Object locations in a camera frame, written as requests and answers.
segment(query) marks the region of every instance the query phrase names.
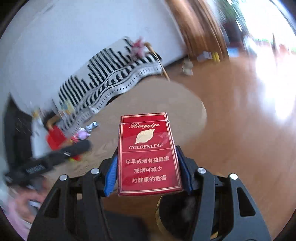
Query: silver screw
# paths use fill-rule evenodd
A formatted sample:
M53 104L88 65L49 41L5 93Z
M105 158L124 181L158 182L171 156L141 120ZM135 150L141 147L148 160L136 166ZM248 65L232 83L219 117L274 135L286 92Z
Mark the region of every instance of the silver screw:
M100 170L98 168L93 168L91 169L91 174L98 174L100 172Z
M233 180L237 180L238 176L235 173L230 174L230 178Z
M200 173L200 174L205 174L207 171L206 169L204 169L203 167L200 167L199 169L197 169L197 171Z
M59 176L59 179L61 180L61 181L65 181L65 180L67 180L67 175L66 174L63 174L63 175L60 175Z

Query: black and white striped cloth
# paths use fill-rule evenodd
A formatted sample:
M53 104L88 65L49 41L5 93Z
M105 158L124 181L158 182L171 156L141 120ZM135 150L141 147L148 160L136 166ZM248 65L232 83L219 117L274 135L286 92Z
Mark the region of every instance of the black and white striped cloth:
M129 38L120 39L92 57L60 87L53 97L57 108L61 109L69 100L75 109L71 116L58 123L66 137L72 136L113 97L127 92L144 77L162 72L152 53L131 61L131 46Z

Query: red cigarette box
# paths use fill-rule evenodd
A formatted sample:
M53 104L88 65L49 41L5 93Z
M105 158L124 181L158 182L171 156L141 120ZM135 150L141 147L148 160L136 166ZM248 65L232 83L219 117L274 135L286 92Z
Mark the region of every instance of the red cigarette box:
M118 147L119 195L182 190L167 113L122 116Z

